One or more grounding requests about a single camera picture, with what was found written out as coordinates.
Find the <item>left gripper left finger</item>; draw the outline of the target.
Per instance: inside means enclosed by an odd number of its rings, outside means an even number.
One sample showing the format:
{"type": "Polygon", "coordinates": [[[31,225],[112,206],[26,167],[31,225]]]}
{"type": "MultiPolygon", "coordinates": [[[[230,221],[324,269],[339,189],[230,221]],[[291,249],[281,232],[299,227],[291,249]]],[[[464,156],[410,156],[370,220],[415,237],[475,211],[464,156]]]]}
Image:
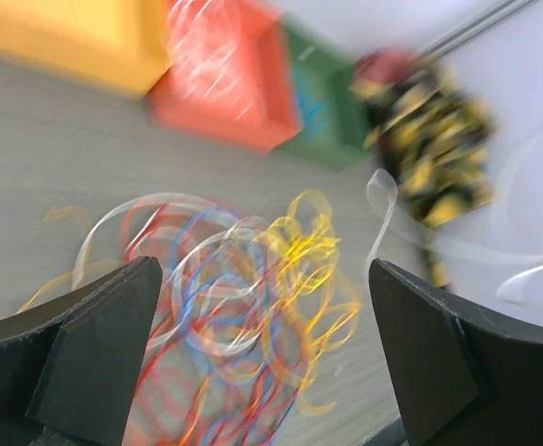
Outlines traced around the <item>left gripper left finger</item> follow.
{"type": "Polygon", "coordinates": [[[162,284],[140,257],[0,321],[0,445],[119,445],[162,284]]]}

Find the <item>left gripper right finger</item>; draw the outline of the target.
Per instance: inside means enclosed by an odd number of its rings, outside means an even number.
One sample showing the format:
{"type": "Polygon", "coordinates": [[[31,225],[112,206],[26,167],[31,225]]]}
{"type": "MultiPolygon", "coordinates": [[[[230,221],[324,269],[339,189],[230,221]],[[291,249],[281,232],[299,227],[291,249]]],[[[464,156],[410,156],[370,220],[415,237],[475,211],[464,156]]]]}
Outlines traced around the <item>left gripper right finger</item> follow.
{"type": "Polygon", "coordinates": [[[372,261],[369,289],[411,445],[543,445],[543,327],[372,261]]]}

